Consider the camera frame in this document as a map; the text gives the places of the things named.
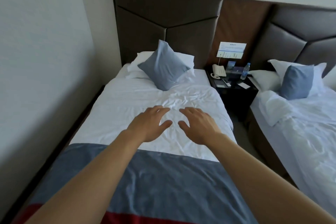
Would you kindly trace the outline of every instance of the headboard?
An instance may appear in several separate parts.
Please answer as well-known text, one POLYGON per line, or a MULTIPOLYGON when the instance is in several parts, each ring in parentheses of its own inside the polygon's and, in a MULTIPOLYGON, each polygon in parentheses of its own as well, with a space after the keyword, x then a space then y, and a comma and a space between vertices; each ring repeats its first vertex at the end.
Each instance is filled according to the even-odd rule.
POLYGON ((304 65, 336 64, 336 10, 275 5, 254 48, 251 70, 270 70, 267 60, 304 65))
POLYGON ((203 69, 223 0, 114 0, 122 65, 138 52, 155 51, 159 39, 194 55, 203 69))

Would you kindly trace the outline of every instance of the plastic bottle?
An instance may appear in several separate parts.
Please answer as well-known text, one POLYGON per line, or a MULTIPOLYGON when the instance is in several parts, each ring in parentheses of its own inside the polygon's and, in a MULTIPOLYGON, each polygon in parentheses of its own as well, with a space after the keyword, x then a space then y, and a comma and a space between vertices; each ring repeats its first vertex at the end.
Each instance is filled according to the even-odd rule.
POLYGON ((245 80, 246 79, 249 70, 250 70, 250 63, 247 63, 246 66, 243 69, 243 72, 242 72, 241 76, 240 76, 241 80, 245 80))

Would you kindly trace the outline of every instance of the telephone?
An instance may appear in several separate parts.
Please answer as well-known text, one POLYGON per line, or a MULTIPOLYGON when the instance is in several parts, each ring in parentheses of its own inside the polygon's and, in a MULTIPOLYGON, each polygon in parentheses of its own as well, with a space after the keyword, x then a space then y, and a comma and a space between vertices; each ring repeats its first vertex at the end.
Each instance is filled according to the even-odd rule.
POLYGON ((212 70, 213 70, 213 74, 210 74, 212 78, 220 79, 220 76, 226 77, 224 66, 213 64, 212 70))

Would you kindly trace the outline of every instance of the blue throw pillow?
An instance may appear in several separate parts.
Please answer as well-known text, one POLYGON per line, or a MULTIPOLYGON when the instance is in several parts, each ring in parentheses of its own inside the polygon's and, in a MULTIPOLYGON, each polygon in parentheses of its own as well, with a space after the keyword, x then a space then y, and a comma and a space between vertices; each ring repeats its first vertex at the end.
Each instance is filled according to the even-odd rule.
POLYGON ((289 66, 279 95, 287 100, 307 98, 313 86, 313 79, 314 66, 289 66))
POLYGON ((174 82, 187 72, 187 67, 165 41, 159 40, 157 50, 138 65, 154 82, 159 90, 169 90, 174 82))

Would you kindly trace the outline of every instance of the black nightstand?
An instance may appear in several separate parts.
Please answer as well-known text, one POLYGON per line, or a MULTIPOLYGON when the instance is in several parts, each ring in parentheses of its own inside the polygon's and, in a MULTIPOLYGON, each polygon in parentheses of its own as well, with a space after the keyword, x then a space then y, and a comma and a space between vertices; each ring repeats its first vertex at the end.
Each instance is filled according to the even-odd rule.
POLYGON ((241 80, 240 75, 237 74, 228 74, 227 77, 223 77, 230 82, 231 87, 217 88, 215 84, 216 79, 210 76, 210 73, 212 73, 212 67, 205 68, 205 71, 211 86, 214 87, 220 94, 225 108, 237 115, 240 121, 244 121, 247 111, 258 93, 258 89, 254 86, 249 78, 241 80), (250 86, 250 88, 244 89, 237 85, 240 82, 244 82, 250 86))

